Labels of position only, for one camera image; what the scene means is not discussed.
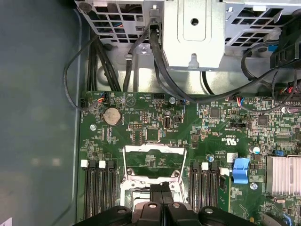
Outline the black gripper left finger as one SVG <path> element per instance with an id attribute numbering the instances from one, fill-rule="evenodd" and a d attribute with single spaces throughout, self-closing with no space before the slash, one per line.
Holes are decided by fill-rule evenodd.
<path id="1" fill-rule="evenodd" d="M 115 206 L 85 219 L 78 226 L 159 226 L 162 215 L 163 185 L 150 186 L 150 202 L 139 203 L 134 211 Z"/>

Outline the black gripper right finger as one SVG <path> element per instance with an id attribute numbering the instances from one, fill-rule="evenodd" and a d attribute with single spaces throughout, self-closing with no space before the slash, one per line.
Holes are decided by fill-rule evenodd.
<path id="1" fill-rule="evenodd" d="M 184 203 L 171 202 L 167 206 L 168 217 L 173 226 L 254 226 L 248 220 L 212 206 L 201 208 L 198 213 Z"/>

